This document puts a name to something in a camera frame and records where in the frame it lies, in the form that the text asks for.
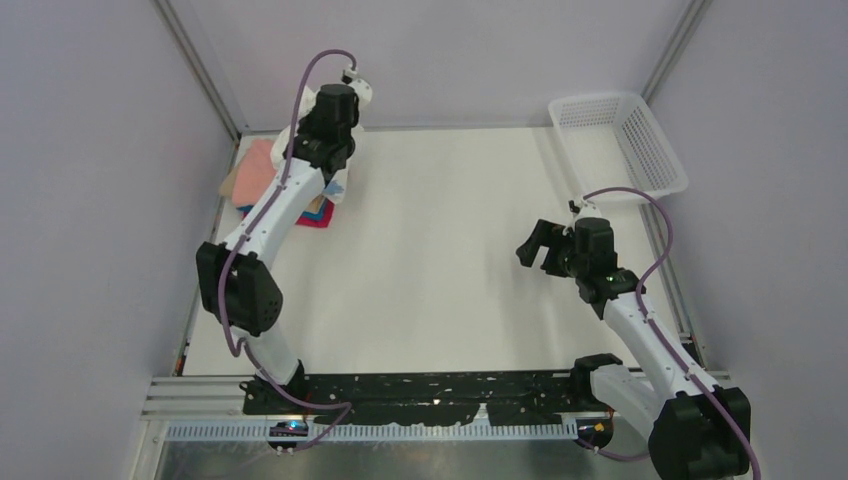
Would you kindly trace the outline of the white t shirt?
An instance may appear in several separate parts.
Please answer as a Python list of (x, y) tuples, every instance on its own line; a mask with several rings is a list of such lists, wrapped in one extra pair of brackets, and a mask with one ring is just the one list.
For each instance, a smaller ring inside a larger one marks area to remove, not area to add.
[[(301, 111), (298, 114), (298, 121), (301, 120), (312, 110), (316, 103), (316, 94), (318, 91), (313, 92), (309, 90), (304, 93), (301, 102)], [(284, 153), (284, 149), (288, 145), (288, 142), (294, 139), (297, 130), (297, 124), (295, 126), (289, 126), (284, 129), (274, 140), (273, 147), (271, 150), (271, 161), (277, 170), (281, 169), (284, 166), (286, 154)], [(333, 203), (341, 202), (345, 196), (347, 178), (348, 162), (346, 169), (339, 171), (333, 177), (329, 184), (325, 183), (325, 188), (322, 192), (322, 195)]]

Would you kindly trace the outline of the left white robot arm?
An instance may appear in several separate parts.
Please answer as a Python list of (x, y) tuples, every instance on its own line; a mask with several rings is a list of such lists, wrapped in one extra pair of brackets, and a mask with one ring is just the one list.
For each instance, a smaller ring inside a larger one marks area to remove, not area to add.
[(247, 353), (270, 383), (288, 385), (302, 374), (277, 324), (284, 298), (271, 267), (314, 199), (344, 197), (353, 132), (373, 94), (362, 79), (321, 86), (284, 148), (292, 157), (281, 160), (258, 203), (223, 241), (205, 242), (196, 252), (203, 308), (222, 325), (234, 353)]

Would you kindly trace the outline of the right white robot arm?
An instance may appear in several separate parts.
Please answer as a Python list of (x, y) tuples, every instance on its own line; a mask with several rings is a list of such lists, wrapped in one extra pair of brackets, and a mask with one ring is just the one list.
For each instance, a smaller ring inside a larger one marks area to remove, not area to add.
[(644, 285), (618, 264), (610, 222), (585, 217), (565, 226), (544, 219), (516, 250), (529, 267), (571, 278), (580, 299), (623, 341), (644, 376), (594, 357), (584, 369), (591, 397), (611, 407), (646, 440), (663, 479), (722, 479), (750, 472), (751, 405), (724, 388), (663, 327)]

